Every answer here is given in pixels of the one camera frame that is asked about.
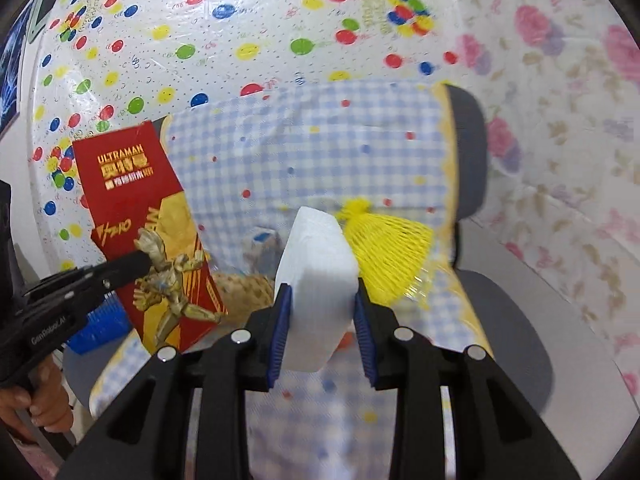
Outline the person's left hand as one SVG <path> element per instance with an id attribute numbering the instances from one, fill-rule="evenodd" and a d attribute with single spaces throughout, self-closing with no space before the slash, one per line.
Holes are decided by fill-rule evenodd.
<path id="1" fill-rule="evenodd" d="M 32 423 L 51 434 L 70 431 L 74 422 L 70 399 L 63 387 L 63 375 L 52 356 L 38 365 L 37 375 L 38 386 L 33 394 L 17 386 L 1 390 L 1 421 L 26 441 L 35 438 L 17 416 L 18 410 L 29 411 Z"/>

